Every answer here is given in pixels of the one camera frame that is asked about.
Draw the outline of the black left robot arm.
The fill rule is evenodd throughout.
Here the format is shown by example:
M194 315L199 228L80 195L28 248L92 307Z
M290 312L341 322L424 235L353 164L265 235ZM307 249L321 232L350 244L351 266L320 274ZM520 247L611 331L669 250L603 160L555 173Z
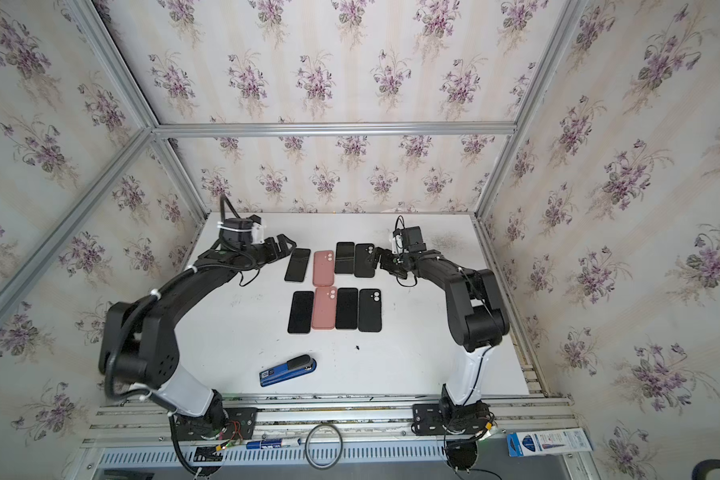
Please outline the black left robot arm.
M290 256L296 242L284 234L262 239L257 215L241 216L219 196L218 238L186 269L139 300L113 304L105 317L98 361L107 399L149 399L169 413L212 429L227 421L221 394L181 365L176 326L201 300L235 277L257 274Z

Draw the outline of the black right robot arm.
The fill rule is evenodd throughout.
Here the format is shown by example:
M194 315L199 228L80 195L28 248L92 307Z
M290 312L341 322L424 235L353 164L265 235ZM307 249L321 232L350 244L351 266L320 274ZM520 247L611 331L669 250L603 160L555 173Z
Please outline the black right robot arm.
M445 295L447 325L463 355L443 385L439 409L444 427L460 430L470 419L486 420L482 382L494 350L510 333L506 305L495 273L449 260L424 242L418 226L406 227L402 217L392 231L392 247L377 247L372 264L398 280L413 276L440 288Z

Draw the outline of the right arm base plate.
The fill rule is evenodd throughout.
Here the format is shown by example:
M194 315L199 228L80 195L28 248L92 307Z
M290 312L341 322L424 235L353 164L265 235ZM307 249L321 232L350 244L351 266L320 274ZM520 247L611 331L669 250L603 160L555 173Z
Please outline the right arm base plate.
M414 404L412 411L411 431L415 436L476 435L490 431L495 423L489 406L482 402L455 407Z

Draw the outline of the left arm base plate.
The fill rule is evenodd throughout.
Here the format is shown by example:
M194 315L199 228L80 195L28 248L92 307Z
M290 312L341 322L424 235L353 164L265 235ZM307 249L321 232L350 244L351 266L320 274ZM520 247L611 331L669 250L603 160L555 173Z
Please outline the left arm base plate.
M174 416L178 441L247 441L253 437L259 410L252 407L225 408L221 426L200 417Z

